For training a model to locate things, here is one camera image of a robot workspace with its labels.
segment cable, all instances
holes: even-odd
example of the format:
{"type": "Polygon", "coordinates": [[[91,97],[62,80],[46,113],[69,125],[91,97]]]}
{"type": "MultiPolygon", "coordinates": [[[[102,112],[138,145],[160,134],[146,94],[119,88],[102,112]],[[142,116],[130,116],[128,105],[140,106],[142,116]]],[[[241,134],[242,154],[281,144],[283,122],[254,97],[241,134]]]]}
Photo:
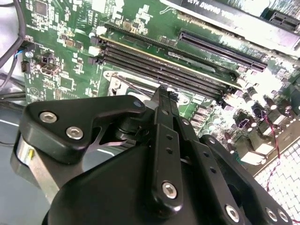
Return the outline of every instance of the cable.
{"type": "Polygon", "coordinates": [[[18,51],[18,48],[21,46],[23,43],[23,40],[25,38],[25,19],[24,19],[24,14],[21,8],[21,4],[19,0],[13,0],[15,10],[17,12],[18,16],[18,21],[19,21],[19,33],[18,33],[18,38],[16,41],[11,45],[11,47],[2,55],[0,58],[0,68],[3,67],[3,65],[9,60],[9,58],[14,55],[18,51]]]}
{"type": "Polygon", "coordinates": [[[4,143],[4,142],[0,142],[1,146],[5,146],[5,147],[13,147],[14,144],[13,143],[4,143]]]}
{"type": "Polygon", "coordinates": [[[18,58],[14,57],[13,63],[11,64],[11,68],[7,74],[7,77],[5,78],[4,82],[0,85],[0,91],[7,85],[8,81],[10,80],[11,76],[13,75],[13,71],[15,69],[15,66],[17,65],[18,58]]]}
{"type": "MultiPolygon", "coordinates": [[[[7,77],[7,74],[0,74],[0,80],[5,80],[6,77],[7,77]]],[[[19,81],[18,79],[15,79],[15,78],[11,77],[9,79],[9,82],[11,82],[17,88],[19,88],[21,90],[25,90],[25,85],[22,81],[19,81]]]]}
{"type": "Polygon", "coordinates": [[[20,97],[25,97],[25,96],[26,96],[25,92],[12,92],[12,93],[7,93],[7,94],[0,94],[0,99],[20,98],[20,97]]]}
{"type": "Polygon", "coordinates": [[[0,5],[0,8],[13,7],[13,6],[15,6],[15,4],[13,2],[11,2],[8,4],[0,5]]]}
{"type": "Polygon", "coordinates": [[[269,121],[268,117],[265,116],[265,120],[267,122],[267,124],[270,126],[271,130],[272,130],[272,134],[274,136],[274,142],[275,142],[275,149],[277,151],[277,156],[278,156],[278,162],[277,162],[277,165],[274,167],[274,169],[271,171],[271,174],[268,178],[268,181],[267,181],[267,192],[270,191],[270,181],[271,181],[271,177],[273,176],[274,172],[276,171],[277,167],[280,165],[280,150],[279,150],[279,146],[278,146],[278,141],[277,141],[277,138],[276,138],[276,135],[275,135],[275,130],[274,130],[274,126],[272,125],[272,123],[269,121]]]}

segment motherboard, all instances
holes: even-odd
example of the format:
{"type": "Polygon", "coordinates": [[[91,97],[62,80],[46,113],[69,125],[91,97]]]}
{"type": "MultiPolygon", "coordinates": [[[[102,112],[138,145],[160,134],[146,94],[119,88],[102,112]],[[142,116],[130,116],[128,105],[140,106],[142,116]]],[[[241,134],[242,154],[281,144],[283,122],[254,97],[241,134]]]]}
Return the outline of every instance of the motherboard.
{"type": "Polygon", "coordinates": [[[164,85],[180,115],[263,163],[298,119],[297,0],[22,0],[27,102],[134,95],[164,85]]]}

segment black slot connector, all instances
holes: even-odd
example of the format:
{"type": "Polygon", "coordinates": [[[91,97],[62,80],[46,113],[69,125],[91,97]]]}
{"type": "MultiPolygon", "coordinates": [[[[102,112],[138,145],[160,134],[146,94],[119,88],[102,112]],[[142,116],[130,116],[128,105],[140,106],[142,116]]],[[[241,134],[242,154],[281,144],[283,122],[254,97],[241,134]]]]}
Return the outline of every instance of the black slot connector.
{"type": "Polygon", "coordinates": [[[214,43],[208,39],[205,39],[196,34],[188,33],[186,31],[182,31],[179,35],[179,41],[189,44],[193,47],[198,48],[199,50],[203,50],[206,52],[210,52],[216,54],[220,57],[224,57],[233,62],[241,64],[244,67],[249,69],[263,72],[265,68],[268,66],[267,63],[261,62],[259,59],[248,56],[242,52],[238,52],[234,49],[225,47],[220,45],[219,43],[214,43]]]}

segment black cable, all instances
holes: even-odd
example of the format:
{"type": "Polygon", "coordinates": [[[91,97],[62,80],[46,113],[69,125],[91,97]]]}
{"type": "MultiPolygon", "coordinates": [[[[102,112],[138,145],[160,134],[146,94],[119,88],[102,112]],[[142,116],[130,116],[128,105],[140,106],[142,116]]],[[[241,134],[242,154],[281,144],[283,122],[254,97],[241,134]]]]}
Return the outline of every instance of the black cable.
{"type": "Polygon", "coordinates": [[[13,3],[13,2],[11,2],[11,3],[8,3],[8,4],[3,4],[3,5],[0,5],[0,8],[5,8],[5,7],[13,7],[13,6],[15,6],[15,4],[13,3]]]}
{"type": "Polygon", "coordinates": [[[19,105],[19,104],[13,103],[13,102],[0,102],[0,108],[10,109],[10,110],[14,110],[14,111],[23,111],[25,106],[19,105]]]}
{"type": "Polygon", "coordinates": [[[14,144],[13,143],[4,143],[4,142],[0,142],[1,146],[5,146],[5,147],[13,147],[14,144]]]}
{"type": "Polygon", "coordinates": [[[12,92],[7,94],[0,94],[0,99],[7,99],[7,98],[21,98],[26,97],[25,92],[12,92]]]}
{"type": "MultiPolygon", "coordinates": [[[[0,74],[0,80],[5,80],[6,77],[7,77],[7,74],[0,74]]],[[[11,82],[17,88],[19,88],[21,90],[25,90],[25,85],[22,81],[19,81],[18,79],[11,77],[9,82],[11,82]]]]}
{"type": "Polygon", "coordinates": [[[8,97],[8,98],[0,99],[0,102],[25,101],[25,100],[26,100],[26,96],[23,96],[23,97],[8,97]]]}
{"type": "Polygon", "coordinates": [[[11,68],[10,68],[4,82],[0,85],[0,91],[7,85],[7,83],[9,82],[9,80],[11,78],[11,76],[13,75],[13,72],[14,72],[15,66],[17,64],[17,61],[18,61],[18,58],[14,57],[13,63],[11,64],[11,68]]]}
{"type": "Polygon", "coordinates": [[[23,43],[23,40],[25,38],[25,18],[24,14],[21,8],[21,4],[19,0],[13,0],[14,6],[17,12],[18,16],[18,21],[19,21],[19,33],[18,33],[18,38],[17,40],[11,45],[11,47],[2,55],[0,58],[0,68],[3,67],[3,65],[9,60],[9,58],[15,54],[15,52],[18,51],[18,48],[21,46],[23,43]]]}

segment screw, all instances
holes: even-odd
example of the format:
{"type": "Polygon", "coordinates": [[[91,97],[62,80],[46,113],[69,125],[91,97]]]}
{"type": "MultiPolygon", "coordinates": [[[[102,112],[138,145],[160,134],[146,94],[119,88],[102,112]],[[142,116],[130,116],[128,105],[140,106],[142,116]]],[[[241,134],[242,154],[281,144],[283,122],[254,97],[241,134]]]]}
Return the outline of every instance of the screw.
{"type": "Polygon", "coordinates": [[[74,140],[80,140],[83,137],[83,131],[78,127],[69,127],[66,130],[66,134],[69,138],[74,140]]]}
{"type": "Polygon", "coordinates": [[[189,124],[189,121],[187,119],[182,119],[182,122],[185,124],[185,125],[188,125],[189,124]]]}
{"type": "Polygon", "coordinates": [[[27,57],[27,58],[33,58],[33,56],[34,56],[34,54],[33,54],[33,52],[32,51],[30,51],[30,52],[25,52],[25,56],[27,57]]]}
{"type": "Polygon", "coordinates": [[[288,217],[286,216],[286,214],[285,214],[282,210],[278,209],[277,212],[278,212],[278,214],[280,215],[280,217],[281,217],[285,222],[289,222],[288,217]]]}
{"type": "Polygon", "coordinates": [[[142,104],[138,101],[134,101],[133,104],[139,108],[142,107],[142,104]]]}
{"type": "Polygon", "coordinates": [[[216,143],[215,139],[213,139],[212,137],[209,137],[208,140],[209,140],[211,143],[213,143],[213,144],[216,143]]]}
{"type": "Polygon", "coordinates": [[[169,115],[169,113],[168,113],[168,111],[166,111],[166,110],[162,110],[162,112],[165,114],[165,115],[169,115]]]}
{"type": "Polygon", "coordinates": [[[277,217],[274,212],[272,212],[269,208],[266,208],[266,212],[274,222],[277,222],[277,217]]]}
{"type": "Polygon", "coordinates": [[[168,197],[168,198],[171,198],[171,199],[174,199],[176,198],[177,196],[177,190],[175,188],[175,186],[169,182],[165,182],[163,183],[163,192],[164,194],[168,197]]]}
{"type": "Polygon", "coordinates": [[[232,219],[234,222],[238,223],[240,221],[239,213],[234,207],[232,207],[231,205],[226,205],[225,210],[230,219],[232,219]]]}
{"type": "Polygon", "coordinates": [[[39,115],[39,118],[44,123],[54,123],[54,122],[57,121],[57,116],[54,113],[52,113],[52,112],[42,112],[39,115]]]}

